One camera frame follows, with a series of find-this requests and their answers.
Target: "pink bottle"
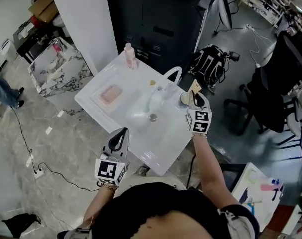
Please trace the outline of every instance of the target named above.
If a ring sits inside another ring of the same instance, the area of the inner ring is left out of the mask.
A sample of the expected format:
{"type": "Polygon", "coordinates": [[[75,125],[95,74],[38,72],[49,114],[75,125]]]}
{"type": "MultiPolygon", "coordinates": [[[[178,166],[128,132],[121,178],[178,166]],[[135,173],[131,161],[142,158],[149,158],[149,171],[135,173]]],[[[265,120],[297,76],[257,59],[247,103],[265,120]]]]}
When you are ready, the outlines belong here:
{"type": "Polygon", "coordinates": [[[135,50],[131,47],[131,43],[126,43],[124,50],[128,67],[131,69],[137,69],[138,64],[135,56],[135,50]]]}

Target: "marble floor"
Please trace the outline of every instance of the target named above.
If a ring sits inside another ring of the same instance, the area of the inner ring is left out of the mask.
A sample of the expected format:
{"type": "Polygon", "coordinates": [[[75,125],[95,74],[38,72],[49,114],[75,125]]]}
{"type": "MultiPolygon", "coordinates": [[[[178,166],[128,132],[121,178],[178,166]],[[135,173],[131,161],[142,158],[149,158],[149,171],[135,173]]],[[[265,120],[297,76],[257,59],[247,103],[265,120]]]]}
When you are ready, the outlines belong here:
{"type": "MultiPolygon", "coordinates": [[[[260,33],[275,41],[270,26],[250,8],[242,6],[233,18],[234,27],[249,24],[263,28],[260,33]]],[[[244,30],[220,32],[218,36],[212,38],[211,34],[217,24],[216,15],[209,17],[200,45],[203,47],[210,43],[216,44],[225,51],[233,50],[240,53],[241,59],[238,63],[231,62],[225,81],[216,87],[214,96],[209,96],[214,117],[208,140],[219,157],[224,155],[233,163],[253,162],[266,175],[283,179],[287,192],[290,192],[284,194],[283,202],[294,204],[299,185],[297,181],[302,179],[302,160],[282,162],[279,160],[300,156],[301,150],[276,149],[274,142],[285,136],[273,132],[258,135],[254,120],[243,136],[236,136],[235,129],[244,121],[245,111],[239,111],[235,107],[228,109],[223,107],[225,98],[245,100],[238,91],[238,86],[248,82],[253,74],[254,62],[248,50],[256,48],[254,39],[244,30]]],[[[267,47],[263,43],[260,43],[260,46],[261,54],[257,59],[261,60],[262,54],[267,52],[267,47]]],[[[73,183],[91,190],[96,189],[95,158],[100,153],[107,133],[85,112],[80,120],[67,114],[59,117],[56,107],[37,93],[27,67],[27,62],[18,58],[4,68],[3,76],[12,87],[25,87],[22,95],[25,104],[16,112],[28,147],[33,150],[35,166],[46,162],[51,169],[62,173],[73,183]],[[48,127],[52,128],[50,134],[46,134],[48,127]]],[[[44,221],[43,225],[34,224],[21,237],[26,239],[52,239],[56,237],[57,232],[77,226],[96,193],[78,189],[48,169],[45,170],[44,176],[35,180],[32,166],[26,166],[29,153],[13,110],[2,107],[0,114],[0,139],[3,148],[7,150],[5,158],[23,193],[20,209],[0,215],[10,218],[22,212],[37,213],[44,221]]],[[[187,181],[192,156],[192,148],[189,146],[169,170],[184,183],[187,181]]],[[[130,153],[128,157],[131,162],[130,174],[141,165],[141,162],[130,153]]],[[[197,182],[195,163],[191,184],[196,185],[197,182]]]]}

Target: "cardboard box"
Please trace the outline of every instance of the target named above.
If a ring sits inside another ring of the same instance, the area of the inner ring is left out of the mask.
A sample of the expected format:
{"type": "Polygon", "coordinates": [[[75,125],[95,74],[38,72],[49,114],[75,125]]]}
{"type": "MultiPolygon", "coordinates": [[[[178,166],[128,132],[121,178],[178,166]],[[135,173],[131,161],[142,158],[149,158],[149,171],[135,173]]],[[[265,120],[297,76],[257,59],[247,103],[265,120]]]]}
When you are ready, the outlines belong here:
{"type": "Polygon", "coordinates": [[[28,10],[46,23],[50,23],[59,13],[54,0],[37,0],[28,10]]]}

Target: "white marker cube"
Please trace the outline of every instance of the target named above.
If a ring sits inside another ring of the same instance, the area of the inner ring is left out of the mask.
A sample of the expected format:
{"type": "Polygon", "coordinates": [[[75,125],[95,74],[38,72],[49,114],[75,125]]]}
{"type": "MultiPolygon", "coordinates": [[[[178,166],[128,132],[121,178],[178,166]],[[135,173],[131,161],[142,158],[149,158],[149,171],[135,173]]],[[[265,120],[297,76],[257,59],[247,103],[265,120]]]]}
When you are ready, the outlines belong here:
{"type": "Polygon", "coordinates": [[[188,110],[187,123],[192,133],[207,134],[211,121],[212,112],[209,110],[188,110]]]}
{"type": "Polygon", "coordinates": [[[127,170],[125,163],[96,159],[95,178],[103,184],[119,185],[127,170]]]}

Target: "bracelet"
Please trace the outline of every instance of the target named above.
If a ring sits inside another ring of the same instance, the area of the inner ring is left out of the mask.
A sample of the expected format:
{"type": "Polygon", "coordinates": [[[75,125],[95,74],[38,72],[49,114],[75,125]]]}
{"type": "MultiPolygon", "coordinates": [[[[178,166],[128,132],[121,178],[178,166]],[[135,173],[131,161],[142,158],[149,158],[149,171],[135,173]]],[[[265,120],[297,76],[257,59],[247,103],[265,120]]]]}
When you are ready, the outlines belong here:
{"type": "Polygon", "coordinates": [[[192,134],[191,139],[193,139],[193,137],[195,137],[195,136],[204,136],[204,137],[207,139],[206,134],[203,134],[203,133],[195,133],[195,134],[192,134]]]}
{"type": "Polygon", "coordinates": [[[102,186],[104,186],[105,188],[109,189],[109,190],[113,190],[113,191],[116,191],[116,189],[118,188],[117,186],[115,187],[112,187],[112,186],[109,186],[107,184],[102,184],[102,186]]]}

